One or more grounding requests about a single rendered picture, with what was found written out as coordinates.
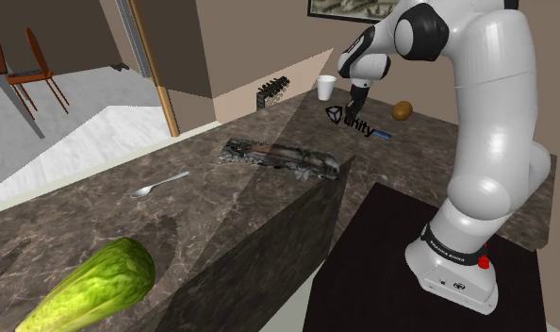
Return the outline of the silver metal spoon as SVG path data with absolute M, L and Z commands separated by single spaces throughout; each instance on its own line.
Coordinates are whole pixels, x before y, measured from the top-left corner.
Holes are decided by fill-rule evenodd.
M 181 174 L 177 174 L 177 175 L 172 176 L 172 177 L 169 177 L 169 178 L 167 178 L 167 179 L 165 179 L 165 180 L 159 181 L 159 182 L 157 182 L 157 183 L 155 183 L 155 184 L 152 184 L 152 185 L 149 185 L 149 186 L 140 188 L 140 189 L 138 189 L 138 190 L 136 190 L 136 191 L 133 191 L 133 192 L 129 193 L 128 196 L 129 196 L 130 198 L 141 198 L 141 197 L 147 196 L 147 195 L 149 195 L 149 194 L 151 193 L 151 191 L 152 191 L 155 187 L 160 186 L 160 185 L 165 184 L 165 183 L 168 183 L 168 182 L 171 182 L 171 181 L 174 181 L 174 180 L 177 180 L 177 179 L 179 179 L 179 178 L 185 177 L 185 176 L 187 176 L 188 174 L 189 174 L 189 172 L 183 172 L 183 173 L 181 173 Z

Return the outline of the green lettuce head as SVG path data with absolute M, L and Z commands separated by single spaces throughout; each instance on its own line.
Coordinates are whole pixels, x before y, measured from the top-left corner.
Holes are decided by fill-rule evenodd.
M 135 305 L 155 280 L 155 263 L 145 247 L 117 239 L 62 279 L 15 332 L 76 332 Z

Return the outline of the framed wall picture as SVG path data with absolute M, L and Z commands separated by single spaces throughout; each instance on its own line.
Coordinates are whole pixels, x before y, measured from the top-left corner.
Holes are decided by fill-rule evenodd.
M 307 15 L 376 24 L 385 19 L 399 2 L 400 0 L 308 0 Z

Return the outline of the brown table with grey leg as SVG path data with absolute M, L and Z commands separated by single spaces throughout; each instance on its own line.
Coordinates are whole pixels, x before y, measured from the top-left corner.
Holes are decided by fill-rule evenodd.
M 27 124 L 33 129 L 36 135 L 40 139 L 44 139 L 45 136 L 42 133 L 41 129 L 38 127 L 38 125 L 35 123 L 32 114 L 26 109 L 24 103 L 20 101 L 19 95 L 9 85 L 7 81 L 7 74 L 8 74 L 8 68 L 4 58 L 2 47 L 0 45 L 0 88 L 5 93 L 7 98 L 11 101 L 11 103 L 20 112 L 22 117 L 26 120 Z

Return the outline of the wooden door frame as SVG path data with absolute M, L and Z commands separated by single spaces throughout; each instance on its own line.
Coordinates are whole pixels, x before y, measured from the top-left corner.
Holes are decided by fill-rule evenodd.
M 178 137 L 180 135 L 179 127 L 168 90 L 158 76 L 147 28 L 142 20 L 140 0 L 115 0 L 115 2 L 140 74 L 153 80 L 170 134 L 172 137 Z

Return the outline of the black knife rack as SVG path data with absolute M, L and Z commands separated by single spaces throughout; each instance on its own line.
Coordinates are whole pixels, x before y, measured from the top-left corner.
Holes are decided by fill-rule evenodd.
M 278 98 L 278 95 L 286 90 L 290 80 L 286 76 L 274 78 L 263 84 L 255 95 L 256 109 L 261 110 Z

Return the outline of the dark flat charred slab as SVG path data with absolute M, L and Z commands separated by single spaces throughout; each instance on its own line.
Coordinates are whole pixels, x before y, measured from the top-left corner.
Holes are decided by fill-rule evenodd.
M 297 179 L 303 180 L 311 176 L 336 180 L 340 173 L 339 164 L 331 155 L 268 141 L 231 138 L 222 148 L 219 158 L 290 170 Z

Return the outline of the dark robot stand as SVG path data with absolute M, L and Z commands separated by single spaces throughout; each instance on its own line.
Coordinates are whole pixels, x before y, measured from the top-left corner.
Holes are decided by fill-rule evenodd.
M 375 184 L 316 274 L 303 332 L 547 332 L 537 255 L 488 242 L 499 301 L 482 315 L 420 287 L 404 259 L 436 208 Z

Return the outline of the white paper cup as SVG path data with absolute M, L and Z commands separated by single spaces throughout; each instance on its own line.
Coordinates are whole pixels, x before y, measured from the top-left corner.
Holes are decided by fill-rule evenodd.
M 320 101 L 328 101 L 330 99 L 336 81 L 337 78 L 332 75 L 317 76 L 317 91 Z

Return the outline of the brown potato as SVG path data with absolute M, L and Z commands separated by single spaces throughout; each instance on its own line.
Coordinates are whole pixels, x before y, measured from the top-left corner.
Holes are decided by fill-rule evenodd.
M 412 115 L 413 110 L 410 102 L 401 101 L 392 107 L 391 116 L 396 121 L 406 121 Z

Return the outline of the wooden chair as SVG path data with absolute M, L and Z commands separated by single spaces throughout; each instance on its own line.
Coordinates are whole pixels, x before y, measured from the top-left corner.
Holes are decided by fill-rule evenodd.
M 70 103 L 65 97 L 65 95 L 63 94 L 63 92 L 61 91 L 61 89 L 59 88 L 58 84 L 55 82 L 53 78 L 54 72 L 49 69 L 36 36 L 34 35 L 33 31 L 29 27 L 25 29 L 25 35 L 30 50 L 38 64 L 38 68 L 36 70 L 23 71 L 19 73 L 6 75 L 7 82 L 17 93 L 19 99 L 25 106 L 28 114 L 31 116 L 32 119 L 34 119 L 34 116 L 29 106 L 25 103 L 25 101 L 28 101 L 31 107 L 35 111 L 37 111 L 38 109 L 34 104 L 33 100 L 30 98 L 28 92 L 26 91 L 24 84 L 38 82 L 38 81 L 44 81 L 46 83 L 46 85 L 49 87 L 52 94 L 54 94 L 54 96 L 58 100 L 59 104 L 61 105 L 65 113 L 68 114 L 69 111 L 67 110 L 67 106 L 69 106 Z

